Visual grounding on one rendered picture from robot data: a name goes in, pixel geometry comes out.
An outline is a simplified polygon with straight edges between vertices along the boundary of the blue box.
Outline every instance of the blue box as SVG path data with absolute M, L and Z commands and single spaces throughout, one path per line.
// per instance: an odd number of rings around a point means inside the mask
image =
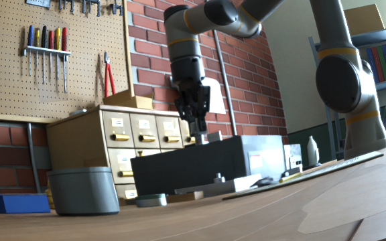
M 0 194 L 0 214 L 50 212 L 47 194 Z

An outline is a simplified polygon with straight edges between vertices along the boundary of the wall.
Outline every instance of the wall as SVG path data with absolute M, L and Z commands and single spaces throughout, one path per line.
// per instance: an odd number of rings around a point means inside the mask
M 386 27 L 386 0 L 341 0 L 341 3 L 344 9 L 376 4 Z M 290 144 L 299 143 L 299 135 L 301 140 L 317 136 L 315 139 L 321 140 L 317 144 L 321 156 L 325 157 L 323 161 L 329 161 L 328 130 L 327 126 L 321 127 L 327 122 L 326 113 L 316 90 L 316 65 L 308 37 L 312 36 L 315 43 L 320 39 L 309 0 L 284 1 L 263 26 L 273 50 L 275 68 L 284 69 L 278 73 L 278 83 Z M 378 96 L 380 106 L 385 106 L 386 90 L 380 91 Z M 339 117 L 344 125 L 344 115 Z M 305 151 L 306 146 L 302 145 L 302 152 Z
M 241 0 L 234 1 L 235 6 Z M 166 46 L 164 10 L 173 5 L 191 7 L 201 0 L 134 0 L 127 2 L 129 43 L 136 94 L 154 90 L 154 107 L 176 111 L 173 105 L 177 90 L 170 88 L 170 62 Z M 224 66 L 230 85 L 238 135 L 281 135 L 288 142 L 285 115 L 273 56 L 262 31 L 255 39 L 218 33 Z M 211 31 L 199 37 L 206 76 L 220 82 L 225 96 L 214 36 Z M 229 113 L 206 116 L 208 132 L 232 135 Z
M 32 126 L 34 155 L 42 191 L 51 170 L 44 125 Z M 0 193 L 36 193 L 24 123 L 0 122 Z

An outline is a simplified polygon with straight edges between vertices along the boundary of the brick wall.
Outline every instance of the brick wall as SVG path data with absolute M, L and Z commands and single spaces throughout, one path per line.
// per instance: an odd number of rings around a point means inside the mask
M 52 168 L 44 126 L 32 129 L 32 139 L 43 190 Z M 36 193 L 25 124 L 0 123 L 0 193 Z
M 236 7 L 242 0 L 234 0 Z M 178 92 L 170 88 L 170 61 L 166 46 L 164 10 L 173 5 L 191 7 L 202 0 L 134 0 L 127 2 L 129 43 L 136 94 L 154 90 L 154 108 L 176 111 Z M 254 39 L 218 32 L 224 67 L 230 85 L 238 135 L 281 135 L 288 144 L 281 94 L 271 50 L 264 31 Z M 227 109 L 226 93 L 211 31 L 199 37 L 206 77 L 218 80 Z M 208 132 L 232 135 L 229 113 L 206 115 Z

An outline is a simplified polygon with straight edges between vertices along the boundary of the drawer handle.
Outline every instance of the drawer handle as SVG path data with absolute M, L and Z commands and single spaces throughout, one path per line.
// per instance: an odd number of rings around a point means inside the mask
M 133 172 L 132 171 L 122 171 L 121 177 L 133 177 Z
M 127 141 L 130 138 L 128 135 L 120 135 L 120 134 L 114 134 L 114 137 L 116 141 Z
M 164 141 L 165 142 L 178 142 L 178 141 L 180 141 L 180 138 L 179 137 L 165 137 Z
M 139 140 L 142 142 L 152 142 L 152 141 L 155 141 L 155 137 L 140 135 Z

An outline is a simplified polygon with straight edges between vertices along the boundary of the white bottle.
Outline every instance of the white bottle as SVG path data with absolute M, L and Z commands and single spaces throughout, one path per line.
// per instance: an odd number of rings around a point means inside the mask
M 312 136 L 309 137 L 308 159 L 309 159 L 309 165 L 315 165 L 320 160 L 320 153 L 318 152 L 316 142 L 314 141 Z

